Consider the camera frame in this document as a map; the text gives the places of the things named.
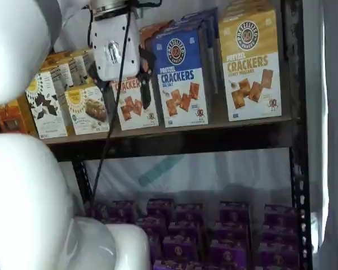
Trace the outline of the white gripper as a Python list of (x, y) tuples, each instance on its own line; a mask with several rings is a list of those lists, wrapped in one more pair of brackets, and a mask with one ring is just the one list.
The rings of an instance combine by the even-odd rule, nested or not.
[(122, 77), (134, 77), (140, 82), (143, 109), (151, 103), (149, 83), (152, 78), (156, 57), (140, 45), (140, 34), (134, 13), (126, 13), (92, 23), (92, 51), (95, 61), (88, 76), (101, 91), (110, 90), (110, 81)]

